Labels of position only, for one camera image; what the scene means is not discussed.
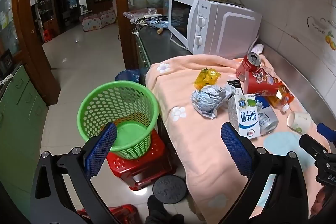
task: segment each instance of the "basket bottom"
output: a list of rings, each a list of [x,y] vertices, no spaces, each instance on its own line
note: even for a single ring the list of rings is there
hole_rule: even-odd
[[[117,125],[117,129],[117,139],[113,146],[127,145],[141,137],[146,131],[146,127],[143,124],[135,121],[122,122]]]

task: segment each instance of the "microwave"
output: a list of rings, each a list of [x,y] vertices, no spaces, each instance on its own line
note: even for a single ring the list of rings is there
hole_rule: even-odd
[[[261,18],[220,0],[169,0],[169,30],[192,54],[244,57],[256,40]]]
[[[169,0],[168,29],[191,52],[194,48],[199,1]]]

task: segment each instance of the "tiled floor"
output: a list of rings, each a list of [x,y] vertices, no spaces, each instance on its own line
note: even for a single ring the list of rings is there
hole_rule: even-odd
[[[125,69],[118,33],[117,24],[92,32],[83,32],[79,25],[43,45],[52,71],[60,82],[61,93],[58,104],[49,107],[41,151],[48,150],[57,155],[84,145],[76,122],[81,102],[95,87],[113,81]],[[183,167],[177,174],[185,176]],[[69,176],[64,175],[64,179],[76,209],[82,208]],[[106,161],[91,181],[107,206],[133,204],[144,222],[148,216],[147,199],[152,194],[151,186],[131,191],[112,174]],[[165,208],[171,214],[183,214],[186,224],[201,223],[189,210],[186,200],[165,205]]]

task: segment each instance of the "white mug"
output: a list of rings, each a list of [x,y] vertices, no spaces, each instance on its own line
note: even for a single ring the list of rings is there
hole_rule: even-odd
[[[310,124],[311,117],[309,113],[291,112],[287,117],[287,126],[301,134],[308,133]]]

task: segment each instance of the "blue trash bag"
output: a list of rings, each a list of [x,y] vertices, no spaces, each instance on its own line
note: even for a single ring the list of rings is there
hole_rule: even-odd
[[[115,81],[127,80],[139,83],[140,82],[140,70],[138,69],[127,69],[118,73],[118,75],[114,78]]]

